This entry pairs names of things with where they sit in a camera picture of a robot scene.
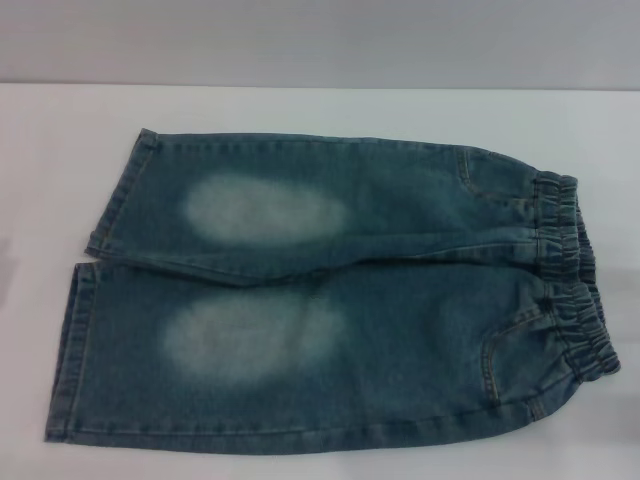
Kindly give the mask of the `blue denim shorts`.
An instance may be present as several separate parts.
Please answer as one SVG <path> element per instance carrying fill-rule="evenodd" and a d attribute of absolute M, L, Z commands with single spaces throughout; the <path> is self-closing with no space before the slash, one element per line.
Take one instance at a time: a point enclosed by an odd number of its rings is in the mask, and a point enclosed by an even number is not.
<path fill-rule="evenodd" d="M 282 455 L 505 434 L 618 372 L 577 180 L 481 148 L 139 134 L 48 442 Z"/>

